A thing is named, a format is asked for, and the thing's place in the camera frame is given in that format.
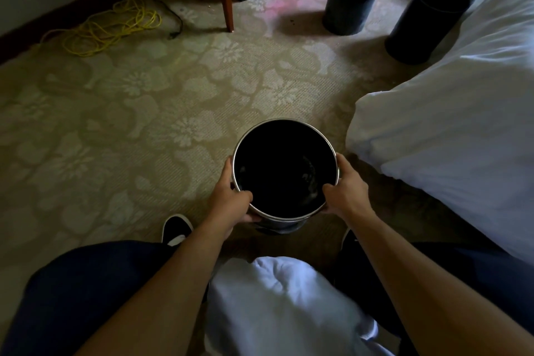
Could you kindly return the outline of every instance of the baseboard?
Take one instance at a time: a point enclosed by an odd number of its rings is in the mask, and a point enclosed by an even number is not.
[[[0,63],[15,58],[51,29],[70,29],[121,0],[75,0],[0,36]]]

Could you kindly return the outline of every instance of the hand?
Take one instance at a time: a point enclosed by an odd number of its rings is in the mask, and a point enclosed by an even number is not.
[[[336,154],[336,156],[342,177],[335,186],[331,184],[323,186],[327,205],[324,212],[336,214],[345,222],[350,217],[368,218],[375,216],[369,202],[367,183],[362,180],[346,157],[341,154]]]
[[[221,178],[215,184],[213,192],[208,200],[210,211],[204,221],[214,228],[223,231],[224,239],[230,236],[233,227],[237,223],[258,222],[261,218],[255,214],[247,214],[248,205],[252,201],[252,192],[235,191],[231,187],[232,183],[232,161],[231,157],[224,163]]]

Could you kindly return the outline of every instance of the floor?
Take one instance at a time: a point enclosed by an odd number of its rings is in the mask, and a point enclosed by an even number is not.
[[[54,39],[0,68],[0,337],[30,275],[61,253],[157,241],[175,212],[200,223],[224,158],[252,125],[297,118],[343,151],[356,100],[426,67],[384,51],[409,0],[376,0],[364,31],[347,37],[323,29],[326,0],[235,3],[233,34],[217,0],[166,1],[185,21],[175,40],[165,17],[91,58]],[[422,191],[350,159],[377,213],[411,241],[484,241]],[[289,236],[240,226],[222,258],[292,256],[329,277],[344,230],[324,215]]]

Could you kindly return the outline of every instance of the sneaker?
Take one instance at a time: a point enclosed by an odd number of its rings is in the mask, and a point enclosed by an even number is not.
[[[356,235],[354,235],[354,232],[352,232],[350,228],[347,228],[345,235],[343,235],[343,240],[341,241],[341,250],[343,250],[346,244],[350,245],[357,241],[358,239],[356,238]]]
[[[176,246],[190,236],[191,232],[193,232],[193,226],[187,217],[182,214],[174,214],[165,221],[161,242],[169,246]]]

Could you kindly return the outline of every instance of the white sheet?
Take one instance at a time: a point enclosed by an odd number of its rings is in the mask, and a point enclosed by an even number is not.
[[[392,356],[377,323],[307,263],[230,259],[211,281],[206,350],[240,356]]]
[[[484,0],[443,60],[356,103],[346,143],[534,264],[534,0]]]

